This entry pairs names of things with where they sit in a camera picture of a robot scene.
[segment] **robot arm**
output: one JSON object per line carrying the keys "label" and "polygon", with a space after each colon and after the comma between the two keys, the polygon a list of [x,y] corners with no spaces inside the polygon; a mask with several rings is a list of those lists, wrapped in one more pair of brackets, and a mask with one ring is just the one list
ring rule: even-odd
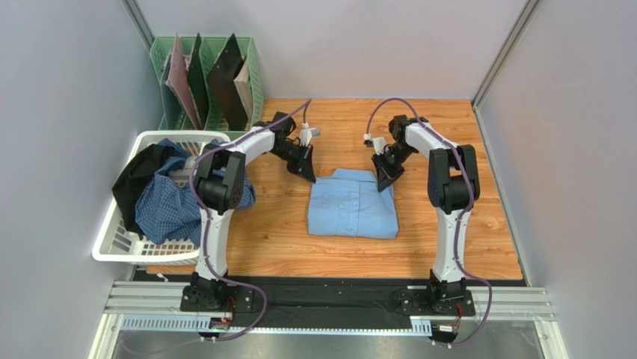
{"label": "robot arm", "polygon": [[367,138],[375,155],[372,161],[376,167],[378,190],[383,191],[394,183],[403,173],[402,163],[412,153],[421,153],[429,160],[428,196],[436,207],[438,220],[437,253],[431,270],[430,298],[432,306],[448,308],[462,301],[466,292],[464,274],[458,263],[464,261],[464,242],[470,211],[462,216],[458,234],[458,258],[454,254],[455,231],[460,213],[469,203],[467,185],[461,175],[452,176],[451,169],[460,167],[453,156],[450,146],[454,146],[461,156],[462,165],[473,187],[474,198],[480,195],[476,151],[470,145],[459,146],[446,140],[436,132],[423,117],[420,120],[396,116],[390,121],[390,132],[396,142],[387,145],[383,138]]}
{"label": "robot arm", "polygon": [[[290,117],[281,123],[270,126],[285,117],[277,112],[271,122],[255,123],[245,135],[232,142],[233,146],[208,144],[203,152],[217,147],[197,168],[193,184],[197,195],[210,209],[210,219],[205,209],[200,209],[202,241],[197,267],[191,277],[191,285],[184,288],[182,311],[213,311],[225,305],[227,285],[210,272],[206,259],[220,275],[227,274],[226,249],[228,229],[234,209],[243,195],[245,166],[261,154],[271,152],[287,162],[287,170],[310,182],[316,182],[312,166],[313,146],[311,137],[320,134],[316,129],[304,127],[301,130],[303,141],[296,144],[287,137],[296,129],[296,123]],[[214,171],[223,170],[223,177]]]}

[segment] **pink folder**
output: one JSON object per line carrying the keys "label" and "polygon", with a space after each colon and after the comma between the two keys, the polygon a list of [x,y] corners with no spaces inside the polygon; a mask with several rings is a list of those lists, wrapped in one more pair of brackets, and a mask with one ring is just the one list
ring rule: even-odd
{"label": "pink folder", "polygon": [[173,45],[173,59],[170,64],[170,72],[168,73],[168,87],[170,87],[195,129],[201,129],[199,120],[197,119],[197,110],[194,107],[194,99],[190,86],[188,86],[188,71],[184,60],[184,46],[179,39],[179,35],[175,35],[175,43]]}

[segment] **black mounting plate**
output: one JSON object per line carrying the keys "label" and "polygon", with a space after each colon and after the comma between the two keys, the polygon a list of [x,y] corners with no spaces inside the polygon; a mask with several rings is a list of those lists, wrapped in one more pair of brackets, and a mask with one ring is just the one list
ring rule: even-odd
{"label": "black mounting plate", "polygon": [[[179,309],[182,312],[223,312],[225,307],[211,307],[203,297],[192,292],[191,286],[187,286],[182,295],[182,303]],[[228,296],[235,300],[235,313],[249,313],[253,308],[254,290],[243,286],[229,286]]]}
{"label": "black mounting plate", "polygon": [[[428,305],[429,293],[427,289],[401,289],[401,309],[406,316],[458,316],[455,305],[446,312],[435,312]],[[464,299],[460,302],[462,316],[476,316],[476,308],[473,303],[471,291],[467,290]]]}

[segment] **wood grain surface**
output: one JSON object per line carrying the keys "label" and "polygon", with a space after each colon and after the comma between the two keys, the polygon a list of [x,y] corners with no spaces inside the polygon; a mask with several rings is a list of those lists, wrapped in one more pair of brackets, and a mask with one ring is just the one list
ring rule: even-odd
{"label": "wood grain surface", "polygon": [[[267,99],[263,120],[290,112],[305,99]],[[374,172],[372,149],[363,145],[369,115],[380,99],[314,99],[307,120],[321,130],[314,138],[314,171],[330,176],[337,168]],[[468,100],[413,99],[420,116],[442,135],[472,144],[478,157],[480,199],[467,229],[465,265],[488,278],[522,277],[476,119]],[[387,124],[409,114],[400,102],[378,111],[372,135],[393,142]],[[302,116],[294,116],[297,124]],[[236,210],[230,225],[227,259],[230,274],[331,277],[428,277],[436,255],[436,212],[427,197],[428,163],[420,154],[404,164],[394,184],[400,231],[395,240],[307,234],[311,183],[286,171],[272,154],[247,166],[256,187],[256,204]],[[193,266],[150,266],[149,273],[191,273]]]}

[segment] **green plastic rack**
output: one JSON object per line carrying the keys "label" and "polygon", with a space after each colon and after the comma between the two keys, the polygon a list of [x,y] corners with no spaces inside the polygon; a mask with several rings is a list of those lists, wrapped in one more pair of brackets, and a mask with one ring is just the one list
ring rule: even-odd
{"label": "green plastic rack", "polygon": [[[181,36],[179,37],[184,46],[184,53],[190,54],[192,46],[194,45],[195,36]],[[168,52],[173,47],[175,37],[161,36],[155,39],[153,46],[150,48],[150,58],[153,61],[153,68],[157,75],[157,80],[161,81],[161,75],[164,72],[165,59],[168,56]],[[228,37],[201,37],[201,50],[199,52],[201,58],[201,64],[204,75],[207,75],[212,67],[215,65],[219,52],[224,48]],[[254,45],[254,39],[252,37],[237,37],[237,43],[239,43],[239,49],[241,54],[249,60],[250,64],[250,78],[248,80],[250,84],[250,91],[252,92],[253,112],[252,121],[247,125],[246,131],[252,127],[253,123],[261,120],[263,114],[263,82],[261,80],[261,66],[259,62],[259,56],[256,53],[256,47]],[[226,133],[230,139],[235,139],[246,131],[228,131],[228,124],[221,113],[219,104],[215,99],[206,83],[206,90],[208,91],[208,99],[210,102],[210,111],[206,120],[206,131],[220,131]],[[161,125],[159,129],[169,129],[166,123],[166,117],[161,119]],[[188,119],[185,111],[182,111],[177,121],[176,128],[174,129],[194,129],[191,121]]]}

